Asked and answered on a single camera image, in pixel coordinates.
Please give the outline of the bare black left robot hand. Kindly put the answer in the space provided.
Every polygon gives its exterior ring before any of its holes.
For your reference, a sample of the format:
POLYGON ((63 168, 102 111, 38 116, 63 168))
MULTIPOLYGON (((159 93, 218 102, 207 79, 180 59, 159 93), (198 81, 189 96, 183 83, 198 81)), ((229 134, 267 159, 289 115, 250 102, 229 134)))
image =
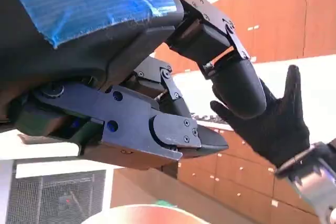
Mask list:
POLYGON ((227 149, 151 57, 162 44, 195 62, 234 115, 265 111, 232 21, 207 0, 1 0, 1 131, 134 169, 227 149))

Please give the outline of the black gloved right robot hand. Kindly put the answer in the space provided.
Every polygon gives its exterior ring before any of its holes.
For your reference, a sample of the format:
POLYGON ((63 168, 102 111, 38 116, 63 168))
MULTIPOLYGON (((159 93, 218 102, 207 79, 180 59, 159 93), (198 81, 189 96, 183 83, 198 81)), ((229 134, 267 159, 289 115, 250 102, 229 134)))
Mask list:
POLYGON ((267 102, 266 110, 252 119, 241 119, 227 107, 216 87, 217 97, 211 109, 260 156, 276 167, 310 147, 309 129, 303 119, 301 75, 298 66, 288 67, 285 91, 277 99, 264 82, 261 83, 267 102))

